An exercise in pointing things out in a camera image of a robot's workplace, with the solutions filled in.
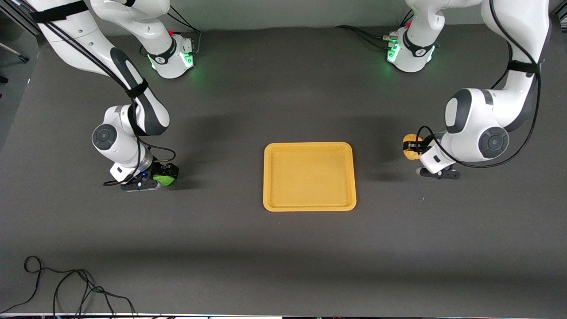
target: yellow object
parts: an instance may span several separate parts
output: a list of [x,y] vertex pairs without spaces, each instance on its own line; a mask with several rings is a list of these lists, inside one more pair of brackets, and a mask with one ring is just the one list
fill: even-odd
[[[406,136],[404,136],[404,141],[403,143],[407,142],[407,141],[411,141],[411,142],[415,142],[416,141],[416,137],[417,135],[415,134],[408,134]],[[422,139],[421,137],[417,138],[418,142],[423,141],[424,139]],[[415,160],[419,160],[420,159],[420,155],[414,151],[414,150],[409,150],[409,149],[404,149],[404,155],[407,157],[408,160],[410,161],[415,161]]]
[[272,143],[264,150],[264,207],[271,212],[356,206],[353,151],[345,142]]

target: black cable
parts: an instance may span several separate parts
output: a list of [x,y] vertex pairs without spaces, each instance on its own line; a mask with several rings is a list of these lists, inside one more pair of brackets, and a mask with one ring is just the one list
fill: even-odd
[[[30,260],[32,260],[32,259],[35,259],[35,261],[37,261],[37,264],[38,264],[37,270],[33,270],[33,271],[32,271],[32,270],[30,270],[29,267],[28,267],[28,263],[29,263]],[[124,300],[126,300],[126,301],[128,302],[128,305],[130,306],[130,310],[132,311],[132,317],[134,318],[134,314],[136,313],[136,310],[135,310],[135,308],[134,308],[134,305],[133,305],[132,302],[130,301],[130,299],[128,299],[127,297],[123,297],[123,296],[120,296],[120,295],[115,295],[114,293],[110,293],[110,292],[108,292],[108,291],[105,291],[104,288],[101,287],[101,286],[96,286],[95,283],[94,283],[94,278],[93,278],[92,274],[91,274],[89,271],[85,270],[85,269],[71,269],[71,270],[63,270],[63,271],[61,271],[61,270],[55,270],[55,269],[49,268],[49,267],[43,267],[43,265],[41,264],[41,260],[40,260],[38,257],[32,255],[32,256],[29,256],[29,257],[27,257],[27,258],[25,259],[25,261],[24,261],[24,270],[25,270],[27,273],[29,273],[29,274],[35,274],[35,273],[37,273],[35,288],[34,288],[34,290],[33,290],[32,295],[31,295],[26,301],[24,301],[23,303],[15,304],[15,305],[9,307],[8,309],[6,309],[6,310],[0,312],[0,314],[6,313],[6,312],[8,312],[8,311],[14,309],[15,307],[18,307],[18,306],[21,306],[21,305],[24,305],[24,304],[30,302],[30,301],[33,299],[33,297],[36,295],[37,290],[38,290],[38,288],[39,288],[39,282],[40,282],[40,279],[41,279],[41,274],[42,274],[44,271],[49,270],[49,271],[51,271],[51,272],[55,272],[56,274],[65,274],[65,276],[63,277],[63,279],[61,279],[61,280],[59,281],[59,283],[57,284],[57,288],[55,289],[55,292],[54,292],[54,294],[53,294],[53,309],[52,309],[52,311],[53,311],[53,317],[54,317],[54,318],[57,317],[56,301],[57,301],[59,289],[61,288],[61,284],[62,284],[65,280],[67,280],[69,277],[71,277],[72,275],[74,275],[74,274],[77,274],[77,275],[79,276],[79,278],[80,278],[82,281],[85,282],[85,291],[83,292],[83,296],[82,296],[82,298],[81,298],[81,304],[79,305],[79,308],[77,309],[77,312],[75,313],[75,317],[76,317],[76,318],[81,317],[84,303],[86,302],[88,296],[89,296],[90,293],[92,293],[92,292],[95,292],[95,293],[99,293],[99,294],[104,295],[104,297],[105,297],[105,299],[106,299],[106,302],[107,302],[107,305],[108,305],[108,309],[111,311],[111,313],[112,313],[113,316],[115,315],[116,312],[115,312],[114,309],[112,308],[112,305],[111,305],[111,303],[110,303],[109,297],[114,297],[114,298],[117,298],[117,299],[124,299]]]
[[346,30],[354,31],[354,33],[356,33],[362,40],[364,40],[365,42],[369,43],[369,44],[372,45],[373,47],[378,48],[378,49],[380,49],[380,50],[386,50],[386,49],[387,49],[387,47],[382,46],[382,45],[378,45],[378,44],[372,42],[372,41],[368,38],[368,37],[370,37],[370,38],[372,38],[372,39],[376,39],[376,40],[379,39],[379,40],[381,40],[382,37],[379,37],[379,36],[377,36],[377,35],[373,35],[373,34],[371,34],[371,33],[368,33],[368,32],[366,32],[366,31],[364,31],[364,30],[362,30],[362,29],[360,29],[360,28],[352,27],[352,26],[345,26],[345,25],[343,25],[343,26],[336,26],[335,28],[340,28],[340,29],[346,29]]
[[565,8],[565,6],[567,6],[567,2],[563,3],[563,5],[562,5],[560,8],[558,8],[557,10],[555,10],[555,14],[558,15],[559,12],[561,12],[561,10],[563,10],[563,9]]
[[187,21],[187,20],[181,15],[181,13],[179,13],[179,11],[177,11],[173,6],[171,6],[171,9],[172,9],[175,13],[177,13],[177,15],[178,15],[183,21],[185,21],[186,25],[187,25],[189,28],[193,29],[193,30],[194,30],[195,32],[197,32],[197,33],[201,33],[201,31],[200,31],[199,29],[193,27],[193,26],[189,23],[189,21]]
[[[496,26],[498,26],[498,29],[500,29],[500,31],[506,36],[506,38],[508,39],[509,42],[512,42],[516,47],[518,47],[518,49],[520,49],[520,51],[522,51],[527,58],[530,60],[530,62],[534,65],[537,65],[537,63],[535,62],[535,59],[531,56],[531,54],[524,49],[523,46],[521,46],[514,38],[512,38],[510,36],[510,34],[504,29],[504,27],[502,26],[502,23],[500,22],[500,20],[498,20],[498,17],[496,16],[496,13],[494,12],[494,0],[489,0],[489,4],[490,4],[490,13],[492,14],[492,18],[494,19],[494,22],[496,23]],[[416,137],[416,143],[417,143],[417,139],[419,138],[419,135],[421,133],[422,129],[427,129],[429,131],[429,133],[431,134],[431,137],[433,138],[433,140],[435,141],[435,143],[437,143],[437,145],[439,146],[440,150],[443,151],[443,153],[448,156],[448,158],[450,158],[451,160],[453,160],[454,162],[461,164],[465,167],[470,167],[470,168],[474,168],[474,169],[486,169],[486,168],[491,168],[491,167],[496,167],[496,166],[500,166],[503,164],[506,164],[508,162],[510,162],[514,157],[516,157],[520,151],[524,148],[524,146],[526,146],[526,144],[528,143],[528,141],[530,140],[533,132],[534,132],[534,128],[535,128],[535,123],[538,119],[538,111],[539,111],[539,104],[540,104],[540,96],[541,96],[541,76],[539,73],[535,73],[534,74],[534,78],[538,83],[538,88],[537,88],[537,97],[536,97],[536,104],[535,104],[535,109],[534,109],[534,116],[532,118],[532,123],[530,126],[530,130],[526,136],[526,139],[524,140],[524,142],[522,143],[522,145],[518,148],[518,150],[512,154],[512,156],[510,156],[509,158],[505,159],[504,161],[498,162],[498,163],[494,163],[494,164],[489,164],[489,165],[471,165],[468,163],[464,163],[462,161],[459,161],[458,159],[454,158],[451,154],[449,154],[445,148],[441,145],[441,142],[439,142],[439,140],[437,140],[437,138],[435,137],[435,134],[433,133],[433,131],[431,130],[431,128],[429,128],[428,126],[422,126],[420,127],[420,129],[417,131],[417,137]]]
[[140,45],[140,49],[138,50],[138,53],[139,53],[141,56],[146,56],[147,51],[146,51],[146,54],[144,54],[144,53],[142,53],[142,49],[143,49],[143,45]]
[[404,19],[401,20],[400,27],[403,27],[405,23],[409,21],[412,17],[413,17],[413,10],[410,9],[408,13],[405,14]]
[[170,159],[168,159],[168,160],[166,160],[166,159],[160,159],[160,160],[159,160],[159,159],[158,159],[158,160],[154,161],[154,162],[156,162],[156,163],[171,162],[171,161],[173,161],[173,160],[175,159],[175,157],[177,156],[177,154],[175,153],[175,151],[172,150],[172,149],[164,148],[164,147],[161,147],[161,146],[151,145],[151,144],[146,143],[145,141],[143,141],[141,138],[138,138],[138,139],[139,139],[139,141],[140,141],[142,144],[146,145],[146,146],[148,147],[148,149],[150,149],[150,148],[157,148],[157,149],[161,149],[161,150],[166,150],[166,151],[171,152],[171,153],[173,154],[173,156],[172,156]]
[[177,13],[177,15],[178,15],[179,17],[181,17],[181,19],[182,19],[183,21],[179,20],[177,17],[175,17],[175,16],[172,15],[171,13],[167,13],[168,16],[170,16],[173,20],[175,20],[175,21],[181,23],[182,25],[184,25],[184,26],[186,26],[186,27],[188,27],[188,28],[191,28],[194,32],[196,32],[196,33],[201,33],[201,30],[199,30],[199,29],[197,29],[196,27],[192,26],[192,25],[179,13],[179,11],[175,10],[174,7],[171,7],[171,9],[172,9],[175,13]]
[[11,0],[7,0],[5,1],[5,3],[12,8],[12,10],[14,10],[15,12],[19,13],[19,15],[30,25],[32,26],[37,33],[41,33],[41,30],[39,30],[39,27],[37,26],[37,24],[33,21],[33,19],[31,19],[31,17],[26,16],[25,14],[22,14],[21,10],[17,10],[16,7],[14,7],[16,4],[15,3],[11,3]]
[[102,61],[100,61],[100,59],[98,59],[96,56],[94,56],[94,54],[92,54],[90,51],[88,51],[76,39],[73,39],[68,33],[63,31],[61,28],[59,28],[58,26],[56,26],[52,22],[44,23],[44,25],[48,29],[50,29],[53,33],[55,33],[57,36],[59,36],[67,44],[71,45],[72,48],[74,48],[79,53],[81,53],[83,56],[85,56],[87,59],[89,59],[89,61],[93,62],[104,73],[106,73],[111,79],[113,79],[116,83],[118,83],[118,85],[120,85],[120,87],[122,87],[123,90],[125,90],[125,91],[128,90],[126,85],[118,78],[117,75],[115,75],[115,73],[109,67],[107,67],[104,63],[102,63]]
[[0,9],[2,9],[3,12],[5,12],[9,16],[11,16],[13,21],[16,21],[17,24],[19,24],[22,28],[26,29],[29,33],[35,35],[35,33],[33,33],[33,31],[31,31],[25,24],[23,24],[20,20],[18,20],[12,13],[10,13],[8,10],[6,10],[3,6],[0,6]]
[[356,33],[361,33],[367,37],[371,37],[373,39],[378,39],[378,40],[382,40],[382,36],[378,36],[378,35],[373,35],[369,32],[364,31],[363,29],[357,28],[357,27],[353,27],[353,26],[347,26],[347,25],[340,25],[340,26],[336,26],[335,28],[340,28],[340,29],[347,29],[347,30],[352,30]]
[[[506,44],[508,45],[508,63],[510,63],[512,61],[512,46],[510,45],[510,43],[508,41],[506,41]],[[496,82],[490,87],[490,89],[492,90],[493,88],[495,88],[500,81],[502,81],[504,79],[504,77],[506,75],[508,75],[508,67],[506,67],[506,70],[504,70],[504,73],[502,73],[502,75],[499,77],[498,80],[496,80]]]

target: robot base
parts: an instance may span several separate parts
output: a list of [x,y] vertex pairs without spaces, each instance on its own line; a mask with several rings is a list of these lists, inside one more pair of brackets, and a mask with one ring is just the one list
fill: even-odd
[[159,180],[168,179],[169,184],[177,179],[179,168],[171,163],[162,165],[161,163],[152,163],[152,165],[143,171],[137,177],[131,179],[128,183],[120,185],[120,188],[126,192],[138,191],[155,191],[161,188],[162,183]]
[[171,38],[176,42],[176,51],[165,63],[160,64],[148,54],[151,67],[158,72],[162,78],[174,79],[182,76],[194,65],[193,43],[191,39],[186,39],[180,35],[172,35]]
[[396,41],[390,42],[390,50],[388,50],[386,61],[394,64],[396,68],[401,71],[414,73],[423,69],[424,66],[431,61],[431,55],[433,54],[433,50],[435,50],[435,46],[433,46],[429,52],[423,50],[424,54],[421,57],[413,56],[412,51],[408,49],[402,41],[403,35],[407,29],[406,27],[401,27],[396,31],[390,32],[390,37],[396,39]]

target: black velcro strap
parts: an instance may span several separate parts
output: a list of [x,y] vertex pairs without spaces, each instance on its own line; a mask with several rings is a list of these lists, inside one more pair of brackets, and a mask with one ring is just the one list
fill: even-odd
[[55,8],[47,9],[40,12],[32,12],[29,15],[36,23],[46,23],[51,21],[65,20],[68,16],[88,11],[87,5],[84,1],[77,1],[68,3],[66,5],[58,6]]
[[142,129],[138,126],[136,122],[136,117],[134,116],[134,109],[138,107],[136,104],[132,104],[128,108],[128,123],[130,123],[130,127],[134,130],[134,132],[139,136],[148,136],[146,132],[142,131]]
[[162,54],[149,54],[149,55],[150,58],[154,60],[157,64],[163,65],[170,60],[170,57],[172,57],[175,54],[175,52],[177,52],[177,41],[175,41],[175,39],[172,39],[170,48],[167,49],[167,51],[163,52]]
[[129,97],[137,98],[138,96],[142,95],[146,89],[147,81],[146,79],[142,79],[142,83],[138,84],[136,87],[131,88],[130,90],[125,90],[125,92]]
[[524,72],[527,74],[537,74],[539,73],[539,64],[510,61],[508,62],[508,70]]
[[435,45],[435,43],[431,43],[427,47],[421,47],[417,44],[414,44],[408,38],[408,30],[404,31],[404,35],[402,36],[401,39],[404,42],[405,47],[408,48],[412,52],[412,55],[415,56],[415,57],[424,56]]
[[405,141],[404,142],[404,150],[412,150],[412,151],[415,151],[415,152],[422,153],[425,150],[426,147],[427,147],[427,144],[425,144],[423,141],[420,141],[420,142]]

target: green led light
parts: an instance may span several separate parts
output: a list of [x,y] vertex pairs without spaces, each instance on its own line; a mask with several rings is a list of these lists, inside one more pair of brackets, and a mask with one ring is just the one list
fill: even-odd
[[155,65],[154,65],[154,62],[153,62],[153,61],[151,60],[151,57],[150,57],[150,55],[149,55],[149,54],[147,55],[147,59],[148,59],[148,60],[150,60],[150,63],[151,63],[151,68],[155,70]]
[[393,51],[393,52],[390,52],[388,54],[388,60],[390,62],[394,62],[394,61],[396,61],[396,57],[397,57],[398,52],[400,52],[400,45],[398,43],[396,43],[396,46],[393,47],[393,48],[390,48],[390,50]]
[[183,64],[185,64],[186,68],[191,68],[193,66],[193,60],[190,53],[179,52],[179,56],[181,57],[181,60],[183,60]]
[[435,45],[431,48],[431,52],[429,53],[429,57],[427,58],[427,62],[431,61],[431,56],[433,55],[433,50],[435,50]]

